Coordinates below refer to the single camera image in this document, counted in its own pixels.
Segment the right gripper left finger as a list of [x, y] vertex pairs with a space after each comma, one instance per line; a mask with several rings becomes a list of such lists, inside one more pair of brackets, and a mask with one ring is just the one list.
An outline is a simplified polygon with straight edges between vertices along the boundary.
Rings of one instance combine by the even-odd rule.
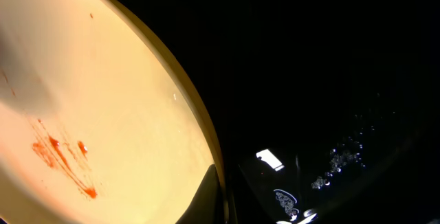
[[215, 165], [208, 167], [190, 205], [177, 224], [224, 224], [223, 195]]

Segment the yellow plate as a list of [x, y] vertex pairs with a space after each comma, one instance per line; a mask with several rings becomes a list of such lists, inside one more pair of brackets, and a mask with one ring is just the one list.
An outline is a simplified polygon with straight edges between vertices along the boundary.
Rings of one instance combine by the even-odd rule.
[[223, 195], [200, 95], [121, 3], [1, 0], [6, 223], [177, 223], [213, 164]]

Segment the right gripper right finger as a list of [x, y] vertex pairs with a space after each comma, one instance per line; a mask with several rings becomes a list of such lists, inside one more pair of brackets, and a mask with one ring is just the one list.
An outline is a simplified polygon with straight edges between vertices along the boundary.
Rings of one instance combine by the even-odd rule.
[[226, 178], [226, 190], [228, 196], [229, 223], [239, 224], [239, 215], [237, 213], [237, 181], [233, 173], [229, 173]]

